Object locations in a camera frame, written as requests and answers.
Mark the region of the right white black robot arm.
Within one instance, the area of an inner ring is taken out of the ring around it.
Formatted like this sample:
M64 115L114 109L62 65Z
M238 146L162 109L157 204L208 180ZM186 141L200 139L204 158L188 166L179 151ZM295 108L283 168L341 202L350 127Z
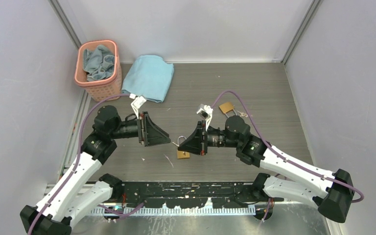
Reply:
M250 126L239 116L226 119L223 130L207 127L204 120L199 121L194 132L178 149L204 156L209 147L235 148L235 155L243 163L286 177L282 180L266 173L258 174L252 184L253 197L258 201L289 199L316 208L332 221L346 221L355 194L347 171L321 169L291 157L269 143L265 144L261 138L251 134Z

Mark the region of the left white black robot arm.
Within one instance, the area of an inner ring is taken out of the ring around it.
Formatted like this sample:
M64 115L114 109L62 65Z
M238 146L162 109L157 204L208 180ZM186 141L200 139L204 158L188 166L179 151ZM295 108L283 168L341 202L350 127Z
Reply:
M116 140L128 138L138 138L144 146L171 142L169 134L153 123L148 112L130 114L122 120L116 107L101 107L93 131L78 149L70 168L41 201L35 206L26 205L20 212L27 234L69 235L98 205L119 201L124 194L122 180L108 173L85 193L78 193L115 151Z

